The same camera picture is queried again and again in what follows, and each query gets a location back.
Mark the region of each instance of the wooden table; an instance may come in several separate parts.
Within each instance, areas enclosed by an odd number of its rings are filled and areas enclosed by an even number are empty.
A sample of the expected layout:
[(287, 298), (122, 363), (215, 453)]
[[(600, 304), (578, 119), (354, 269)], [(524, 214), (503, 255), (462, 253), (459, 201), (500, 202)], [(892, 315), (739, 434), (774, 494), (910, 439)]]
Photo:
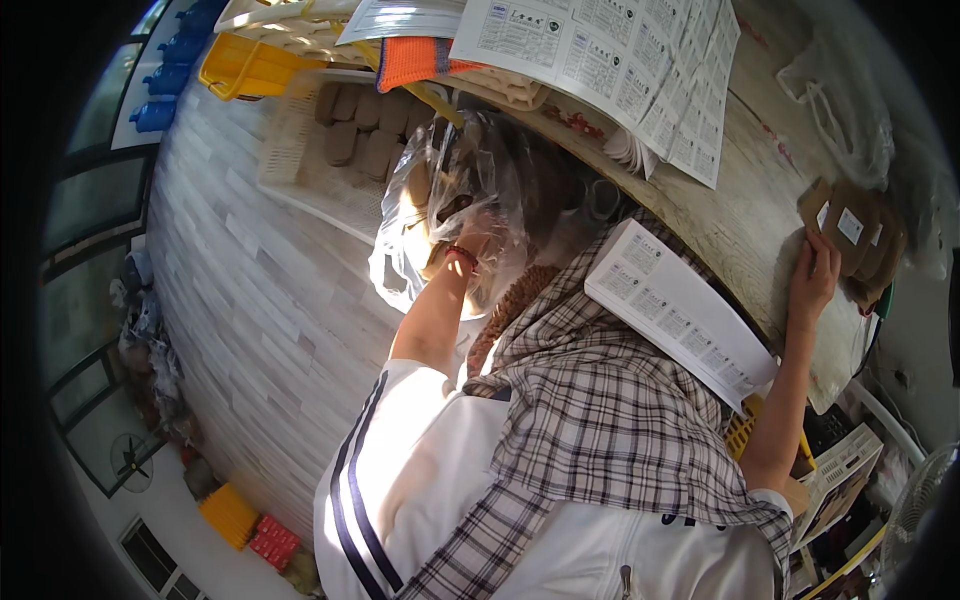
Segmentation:
[[(549, 116), (553, 108), (582, 112), (607, 137), (617, 130), (611, 119), (559, 91), (537, 110), (504, 109), (656, 214), (713, 270), (768, 346), (782, 354), (787, 293), (804, 231), (797, 202), (818, 178), (836, 182), (841, 173), (816, 133), (810, 108), (790, 101), (774, 79), (809, 42), (808, 20), (784, 0), (733, 6), (766, 45), (746, 30), (737, 44), (716, 190), (668, 164), (660, 164), (649, 181), (630, 175), (603, 153), (602, 139)], [(780, 142), (792, 163), (778, 150)], [(817, 413), (850, 381), (862, 355), (864, 328), (856, 304), (838, 288), (817, 325), (809, 389)]]

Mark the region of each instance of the jacket zipper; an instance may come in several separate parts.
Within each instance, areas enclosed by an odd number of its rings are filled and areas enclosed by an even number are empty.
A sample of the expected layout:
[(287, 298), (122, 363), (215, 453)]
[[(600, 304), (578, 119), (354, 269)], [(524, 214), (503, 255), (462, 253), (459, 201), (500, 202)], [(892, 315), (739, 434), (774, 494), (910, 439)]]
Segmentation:
[(620, 581), (623, 584), (623, 595), (620, 600), (630, 600), (630, 590), (633, 589), (633, 571), (628, 564), (620, 567)]

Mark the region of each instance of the plaid scarf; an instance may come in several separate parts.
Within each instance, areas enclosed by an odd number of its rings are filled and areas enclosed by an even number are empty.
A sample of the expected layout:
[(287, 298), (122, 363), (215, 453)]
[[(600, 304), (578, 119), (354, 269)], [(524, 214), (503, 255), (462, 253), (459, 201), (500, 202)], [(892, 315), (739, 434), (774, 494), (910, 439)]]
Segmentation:
[[(706, 268), (649, 212), (634, 219), (703, 276)], [(755, 525), (788, 583), (791, 523), (753, 500), (727, 454), (722, 402), (683, 367), (584, 294), (608, 229), (504, 331), (472, 396), (511, 388), (493, 453), (496, 482), (396, 598), (493, 594), (557, 500)]]

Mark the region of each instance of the yellow plastic crate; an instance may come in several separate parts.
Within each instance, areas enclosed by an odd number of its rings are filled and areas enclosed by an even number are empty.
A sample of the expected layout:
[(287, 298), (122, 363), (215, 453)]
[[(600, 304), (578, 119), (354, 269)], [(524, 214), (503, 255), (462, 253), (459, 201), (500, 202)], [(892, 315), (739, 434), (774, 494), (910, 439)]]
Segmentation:
[[(727, 434), (724, 436), (724, 442), (727, 444), (727, 452), (735, 461), (740, 460), (743, 449), (747, 447), (747, 440), (750, 438), (750, 432), (754, 430), (756, 417), (763, 411), (763, 398), (757, 394), (750, 394), (743, 399), (743, 412), (747, 414), (747, 420), (742, 419), (736, 413), (730, 420), (730, 427), (727, 428)], [(813, 453), (810, 452), (810, 445), (806, 442), (806, 434), (800, 432), (800, 449), (798, 454), (802, 455), (810, 466), (810, 470), (817, 468), (816, 461), (813, 460)]]
[(204, 59), (198, 79), (224, 102), (280, 96), (295, 73), (323, 69), (325, 60), (313, 60), (255, 39), (218, 34)]
[(228, 544), (243, 550), (260, 514), (229, 483), (200, 505), (200, 514)]

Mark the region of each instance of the blue water bottle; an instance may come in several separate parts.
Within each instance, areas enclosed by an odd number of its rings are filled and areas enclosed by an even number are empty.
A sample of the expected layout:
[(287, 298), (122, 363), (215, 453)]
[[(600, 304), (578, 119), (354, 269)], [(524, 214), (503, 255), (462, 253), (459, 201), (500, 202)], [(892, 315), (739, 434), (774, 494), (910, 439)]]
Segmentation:
[(193, 61), (204, 51), (205, 47), (206, 36), (180, 32), (171, 37), (167, 43), (160, 44), (156, 48), (163, 52), (164, 62), (193, 64)]
[(176, 96), (190, 80), (190, 65), (164, 62), (153, 75), (143, 78), (147, 93), (151, 96)]
[(177, 114), (177, 103), (172, 100), (148, 102), (130, 115), (130, 122), (136, 123), (136, 132), (165, 132), (173, 125)]
[(216, 3), (197, 2), (175, 17), (180, 20), (180, 30), (188, 33), (208, 34), (220, 17), (222, 7)]

